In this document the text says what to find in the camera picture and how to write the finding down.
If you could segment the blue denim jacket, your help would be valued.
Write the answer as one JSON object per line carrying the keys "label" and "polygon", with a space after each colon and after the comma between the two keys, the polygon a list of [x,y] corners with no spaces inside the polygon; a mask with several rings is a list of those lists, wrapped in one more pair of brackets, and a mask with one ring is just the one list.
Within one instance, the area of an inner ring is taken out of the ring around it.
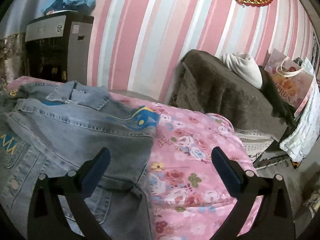
{"label": "blue denim jacket", "polygon": [[107,148],[111,161],[89,210],[113,239],[154,239],[148,161],[158,122],[148,107],[76,81],[1,89],[1,206],[26,236],[39,175],[63,176]]}

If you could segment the white plastic bag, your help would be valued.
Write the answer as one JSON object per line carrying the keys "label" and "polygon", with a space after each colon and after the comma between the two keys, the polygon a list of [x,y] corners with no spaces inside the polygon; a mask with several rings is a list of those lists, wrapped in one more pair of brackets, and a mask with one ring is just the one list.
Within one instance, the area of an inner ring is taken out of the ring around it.
{"label": "white plastic bag", "polygon": [[300,163],[311,151],[319,137],[319,86],[312,81],[312,91],[302,111],[297,128],[280,142],[292,161]]}

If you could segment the pink floral bed sheet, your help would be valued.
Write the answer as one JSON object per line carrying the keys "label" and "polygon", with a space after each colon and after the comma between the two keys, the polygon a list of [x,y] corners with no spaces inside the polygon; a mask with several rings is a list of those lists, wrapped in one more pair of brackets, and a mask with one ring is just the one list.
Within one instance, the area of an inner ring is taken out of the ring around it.
{"label": "pink floral bed sheet", "polygon": [[[28,83],[16,80],[1,89]],[[145,106],[159,115],[148,161],[154,239],[210,239],[236,204],[211,161],[212,149],[220,147],[244,170],[253,168],[231,122],[217,114],[109,94],[130,108]]]}

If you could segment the dark grey fuzzy blanket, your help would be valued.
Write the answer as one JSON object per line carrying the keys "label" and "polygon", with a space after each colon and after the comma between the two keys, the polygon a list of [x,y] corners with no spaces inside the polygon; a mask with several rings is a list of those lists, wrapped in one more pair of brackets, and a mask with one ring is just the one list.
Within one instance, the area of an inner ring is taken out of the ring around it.
{"label": "dark grey fuzzy blanket", "polygon": [[205,51],[189,51],[181,59],[181,66],[177,107],[222,115],[237,131],[258,131],[276,141],[297,127],[294,107],[280,97],[263,68],[258,69],[262,75],[262,88],[258,89]]}

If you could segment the floral paper gift bag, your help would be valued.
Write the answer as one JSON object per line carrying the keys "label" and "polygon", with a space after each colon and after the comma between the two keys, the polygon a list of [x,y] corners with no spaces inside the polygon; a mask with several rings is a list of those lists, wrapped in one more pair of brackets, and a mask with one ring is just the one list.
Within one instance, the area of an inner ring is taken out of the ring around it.
{"label": "floral paper gift bag", "polygon": [[300,61],[301,64],[297,64],[273,49],[265,66],[280,97],[295,109],[295,116],[304,110],[316,84],[312,63],[308,58]]}

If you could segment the white cloth bundle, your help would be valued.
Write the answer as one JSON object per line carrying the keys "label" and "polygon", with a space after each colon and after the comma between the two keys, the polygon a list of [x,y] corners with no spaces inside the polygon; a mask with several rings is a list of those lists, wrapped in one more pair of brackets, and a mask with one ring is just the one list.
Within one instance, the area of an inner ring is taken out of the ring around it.
{"label": "white cloth bundle", "polygon": [[252,86],[257,89],[262,88],[262,74],[259,66],[250,54],[226,53],[220,56],[220,60],[229,70],[250,83]]}

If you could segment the brown patterned curtain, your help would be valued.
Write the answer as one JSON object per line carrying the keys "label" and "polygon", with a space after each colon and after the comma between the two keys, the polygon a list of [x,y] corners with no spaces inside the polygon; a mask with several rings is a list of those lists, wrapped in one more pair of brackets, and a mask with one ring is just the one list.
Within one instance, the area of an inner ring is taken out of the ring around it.
{"label": "brown patterned curtain", "polygon": [[25,64],[25,33],[1,39],[1,79],[6,83],[12,83],[25,74]]}

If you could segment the black silver air cooler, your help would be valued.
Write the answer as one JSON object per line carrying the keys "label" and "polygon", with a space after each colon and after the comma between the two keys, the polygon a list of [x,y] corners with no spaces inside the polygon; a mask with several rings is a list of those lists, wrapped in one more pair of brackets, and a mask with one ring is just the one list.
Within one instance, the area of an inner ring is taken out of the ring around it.
{"label": "black silver air cooler", "polygon": [[87,84],[94,17],[63,10],[29,22],[25,33],[26,74],[49,81]]}

